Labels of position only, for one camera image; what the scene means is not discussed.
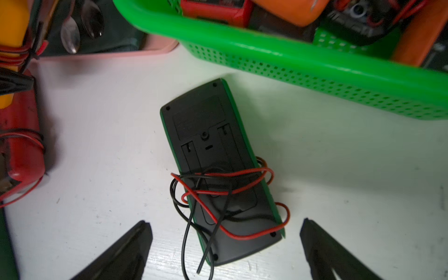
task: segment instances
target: multimeter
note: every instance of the multimeter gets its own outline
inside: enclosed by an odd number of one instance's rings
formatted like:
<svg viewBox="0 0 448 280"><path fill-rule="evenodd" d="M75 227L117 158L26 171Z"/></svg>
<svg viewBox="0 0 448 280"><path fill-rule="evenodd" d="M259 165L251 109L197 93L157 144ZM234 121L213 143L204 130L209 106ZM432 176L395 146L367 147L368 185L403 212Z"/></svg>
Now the multimeter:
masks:
<svg viewBox="0 0 448 280"><path fill-rule="evenodd" d="M186 17L245 28L254 4L250 0L181 0Z"/></svg>

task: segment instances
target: spoon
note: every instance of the spoon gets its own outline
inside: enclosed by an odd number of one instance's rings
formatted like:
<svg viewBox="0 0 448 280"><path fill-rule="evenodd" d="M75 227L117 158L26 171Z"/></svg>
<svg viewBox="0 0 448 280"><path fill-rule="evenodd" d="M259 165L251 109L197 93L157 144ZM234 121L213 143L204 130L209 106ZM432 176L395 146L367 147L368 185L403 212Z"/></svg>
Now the spoon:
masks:
<svg viewBox="0 0 448 280"><path fill-rule="evenodd" d="M75 0L72 0L70 6L70 13L62 23L60 30L60 40L65 50L70 54L75 54L79 50L81 44L81 36L79 34L78 24L72 17L73 9L75 7Z"/></svg>
<svg viewBox="0 0 448 280"><path fill-rule="evenodd" d="M98 5L92 0L85 0L81 10L81 20L87 34L92 38L98 38L104 32L104 17Z"/></svg>

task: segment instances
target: yellow tool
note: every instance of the yellow tool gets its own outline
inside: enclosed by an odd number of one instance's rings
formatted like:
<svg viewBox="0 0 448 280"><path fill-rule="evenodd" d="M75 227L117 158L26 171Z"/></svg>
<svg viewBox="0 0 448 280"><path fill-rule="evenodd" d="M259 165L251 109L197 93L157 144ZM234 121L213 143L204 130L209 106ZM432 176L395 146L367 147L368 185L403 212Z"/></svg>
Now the yellow tool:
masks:
<svg viewBox="0 0 448 280"><path fill-rule="evenodd" d="M0 0L0 45L20 47L30 21L27 0ZM0 52L0 56L15 57L17 54ZM17 66L6 67L18 71ZM14 94L0 96L0 109L8 107Z"/></svg>

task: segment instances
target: desk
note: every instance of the desk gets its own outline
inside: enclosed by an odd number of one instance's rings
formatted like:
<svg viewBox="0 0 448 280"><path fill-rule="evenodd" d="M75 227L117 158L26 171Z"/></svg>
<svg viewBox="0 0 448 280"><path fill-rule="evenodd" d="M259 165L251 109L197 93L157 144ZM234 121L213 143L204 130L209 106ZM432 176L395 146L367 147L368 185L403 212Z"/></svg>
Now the desk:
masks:
<svg viewBox="0 0 448 280"><path fill-rule="evenodd" d="M167 55L31 68L48 176L6 209L22 280L70 279L139 220L154 241L144 279L181 280L185 222L169 196L176 163L162 105L225 78L287 238L215 270L215 280L310 279L299 237L309 217L385 280L448 279L448 121L418 121L193 58ZM187 243L192 279L202 253Z"/></svg>

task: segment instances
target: red black wire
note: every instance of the red black wire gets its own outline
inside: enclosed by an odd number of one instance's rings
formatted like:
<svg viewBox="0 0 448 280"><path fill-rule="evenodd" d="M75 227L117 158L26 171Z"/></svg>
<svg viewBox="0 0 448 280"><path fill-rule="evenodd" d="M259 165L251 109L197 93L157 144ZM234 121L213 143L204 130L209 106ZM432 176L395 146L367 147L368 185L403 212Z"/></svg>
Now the red black wire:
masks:
<svg viewBox="0 0 448 280"><path fill-rule="evenodd" d="M24 73L31 62L31 59L38 59L48 46L48 41L44 40L39 50L37 49L43 35L42 29L43 22L40 22L37 26L36 37L32 38L33 32L29 28L25 34L24 44L21 47L8 47L0 45L0 53L17 54L17 56L0 54L0 67L17 66L19 67L19 72Z"/></svg>
<svg viewBox="0 0 448 280"><path fill-rule="evenodd" d="M9 130L3 130L0 132L0 140L5 140L7 138L25 138L29 141L31 141L32 143L34 143L36 146L40 147L42 149L43 152L45 152L45 144L43 143L43 135L35 130L32 129L9 129ZM27 190L24 194L22 194L21 196L19 196L18 198L5 203L5 204L1 204L0 205L0 209L4 208L8 205L11 205L17 201L19 201L20 199L24 198L27 194L29 194L31 191L33 191L42 181L43 177L40 177L37 182L29 189Z"/></svg>
<svg viewBox="0 0 448 280"><path fill-rule="evenodd" d="M273 227L273 228L269 228L266 229L264 231L258 232L258 233L254 233L254 234L250 234L247 236L240 236L240 235L236 235L233 234L231 232L229 232L226 228L224 228L221 223L226 219L225 214L227 211L227 207L228 204L230 202L230 198L232 195L234 194L238 194L241 193L243 191L249 190L250 188L256 186L257 184L259 184L266 176L266 174L269 172L271 173L271 178L269 179L269 181L267 182L267 184L270 184L272 182L272 180L274 179L274 172L272 171L272 169L267 167L266 162L262 159L262 158L258 158L257 157L257 161L258 163L261 165L261 167L259 168L251 168L251 169L247 169L247 170L241 170L238 172L232 172L232 173L224 173L224 172L219 172L219 173L215 173L215 172L209 172L209 173L195 173L195 174L186 174L186 175L176 175L171 173L171 175L174 177L174 180L171 182L171 186L170 186L170 194L171 197L173 199L173 203L174 206L177 210L177 212L182 216L182 218L184 220L187 221L187 229L185 231L185 235L184 235L184 241L182 243L182 252L181 252L181 264L182 264L182 273L184 275L184 278L186 280L188 280L188 276L186 274L186 270L185 270L185 243L186 243L186 237L188 235L188 231L190 226L192 226L193 228L195 228L199 235L201 236L201 238L204 240L205 244L207 245L205 250L204 250L204 254L202 256L200 265L197 269L197 273L199 274L199 272L201 271L202 265L204 263L204 261L207 258L207 255L209 255L208 260L210 262L210 266L211 266L211 272L210 272L210 276L209 276L209 280L211 280L213 278L213 270L214 270L214 254L212 252L211 249L211 245L213 243L213 239L214 236L216 234L216 232L218 231L218 229L221 229L226 235L228 235L229 237L236 239L236 240L251 240L251 239L255 239L261 236L264 236L266 234L270 234L273 232L276 232L282 228L285 227L285 225L289 222L289 218L290 218L290 212L289 209L286 205L284 205L283 203L280 202L276 202L276 205L282 206L286 209L287 212L287 217L286 220ZM217 191L205 191L205 190L199 190L199 186L201 183L202 179L218 179L218 180L235 180L235 178L242 178L242 177L254 177L254 174L260 173L261 175L258 176L258 178L254 181L252 181L251 183L247 184L244 187L238 188L236 190L232 189L232 184L230 184L230 188L228 191L224 191L224 192L217 192ZM184 181L184 179L189 179L189 180L194 180L197 179L197 182L195 184L194 188L190 188ZM176 185L177 183L181 183L184 188L187 190L187 192L185 192L182 195L182 201L186 202L185 197L187 196L192 196L194 199L192 200L192 208L191 208L191 213L190 213L190 217L187 219L187 217L180 211L179 207L184 207L187 208L188 205L183 204L181 202L179 202L176 197L175 197L175 192L176 192ZM226 203L224 205L224 208L219 216L219 218L217 219L213 213L210 211L210 209L204 204L204 202L199 198L198 194L206 194L206 195L226 195L227 199L226 199ZM215 222L215 228L213 230L212 233L210 233L208 230L205 230L204 227L195 224L192 222L192 218L194 216L194 211L196 209L196 204L199 203L202 208L209 214L209 216L214 220ZM207 238L205 237L204 234L209 235L209 240L207 240Z"/></svg>
<svg viewBox="0 0 448 280"><path fill-rule="evenodd" d="M392 9L397 11L396 16L391 23L391 26L395 26L400 20L406 19L419 12L427 4L428 0L421 0L420 2L417 2L417 0L409 0L403 7L397 0L388 0L388 2ZM335 9L342 12L347 8L349 3L350 0L336 0L334 6ZM368 18L367 20L371 27L377 27L383 22L383 19L380 19L378 22L373 22L371 18Z"/></svg>

